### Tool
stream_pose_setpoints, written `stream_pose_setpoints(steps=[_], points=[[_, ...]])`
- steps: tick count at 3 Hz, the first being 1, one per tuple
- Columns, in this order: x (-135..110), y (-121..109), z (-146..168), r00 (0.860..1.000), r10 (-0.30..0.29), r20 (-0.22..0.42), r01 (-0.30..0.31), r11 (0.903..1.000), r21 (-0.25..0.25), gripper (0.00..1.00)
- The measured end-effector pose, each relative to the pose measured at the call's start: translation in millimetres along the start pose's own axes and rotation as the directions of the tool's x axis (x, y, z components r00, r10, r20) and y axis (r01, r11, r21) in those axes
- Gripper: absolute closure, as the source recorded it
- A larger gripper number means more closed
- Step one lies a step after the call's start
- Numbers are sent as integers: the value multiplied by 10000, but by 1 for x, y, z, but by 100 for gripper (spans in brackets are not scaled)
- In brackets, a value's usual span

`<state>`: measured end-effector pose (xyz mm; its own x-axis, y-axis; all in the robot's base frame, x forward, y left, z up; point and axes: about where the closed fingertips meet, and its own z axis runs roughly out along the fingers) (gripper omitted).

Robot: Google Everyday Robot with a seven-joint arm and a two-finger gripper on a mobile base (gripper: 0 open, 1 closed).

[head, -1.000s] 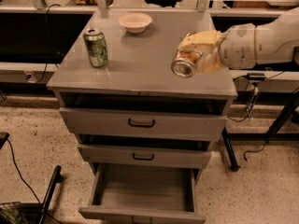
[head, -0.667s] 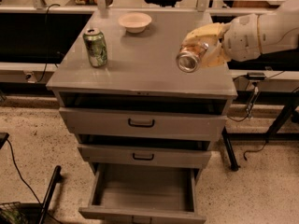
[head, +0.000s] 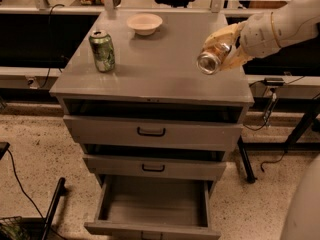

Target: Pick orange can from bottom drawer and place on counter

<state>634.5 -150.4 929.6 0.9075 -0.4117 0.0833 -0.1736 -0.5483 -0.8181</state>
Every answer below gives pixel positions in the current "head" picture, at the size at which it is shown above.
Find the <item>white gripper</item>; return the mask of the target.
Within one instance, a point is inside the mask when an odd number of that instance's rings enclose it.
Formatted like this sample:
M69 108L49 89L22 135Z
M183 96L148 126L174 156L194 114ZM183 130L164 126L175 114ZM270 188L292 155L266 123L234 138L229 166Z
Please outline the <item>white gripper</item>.
M254 58L265 58L280 50L274 34L272 13L252 15L247 21L225 26L210 34L203 49L235 46L221 64L222 70L243 66Z

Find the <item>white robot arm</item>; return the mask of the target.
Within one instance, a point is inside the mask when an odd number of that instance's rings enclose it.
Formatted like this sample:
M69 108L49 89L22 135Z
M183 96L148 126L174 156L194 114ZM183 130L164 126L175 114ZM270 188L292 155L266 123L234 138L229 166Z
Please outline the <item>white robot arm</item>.
M319 5L320 0L291 0L210 34L197 58L198 68L215 74L317 37ZM320 157L310 163L296 188L280 240L320 240Z

